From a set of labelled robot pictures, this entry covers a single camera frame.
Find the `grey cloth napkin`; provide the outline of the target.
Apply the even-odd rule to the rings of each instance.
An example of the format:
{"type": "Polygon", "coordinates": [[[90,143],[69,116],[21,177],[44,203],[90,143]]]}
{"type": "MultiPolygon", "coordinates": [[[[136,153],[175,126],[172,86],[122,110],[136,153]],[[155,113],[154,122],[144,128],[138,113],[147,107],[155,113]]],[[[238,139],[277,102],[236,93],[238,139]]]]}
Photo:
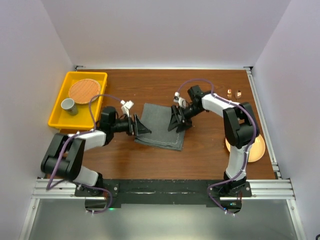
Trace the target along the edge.
{"type": "Polygon", "coordinates": [[[151,133],[136,136],[134,141],[146,146],[182,151],[185,133],[168,131],[170,119],[170,107],[145,103],[140,121],[151,133]]]}

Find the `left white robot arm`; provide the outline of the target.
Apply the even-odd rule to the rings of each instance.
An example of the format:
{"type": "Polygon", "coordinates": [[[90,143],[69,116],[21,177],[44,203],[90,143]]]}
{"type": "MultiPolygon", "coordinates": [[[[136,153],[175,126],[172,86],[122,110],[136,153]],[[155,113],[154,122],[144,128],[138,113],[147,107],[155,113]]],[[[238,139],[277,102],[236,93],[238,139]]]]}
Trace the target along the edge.
{"type": "Polygon", "coordinates": [[[83,166],[85,151],[108,145],[115,133],[141,136],[151,132],[136,114],[131,117],[125,113],[119,117],[115,107],[107,106],[103,108],[94,129],[69,135],[56,133],[40,166],[43,173],[50,175],[46,190],[58,185],[58,182],[53,183],[53,178],[59,177],[61,183],[73,182],[92,196],[109,196],[102,174],[83,166]]]}

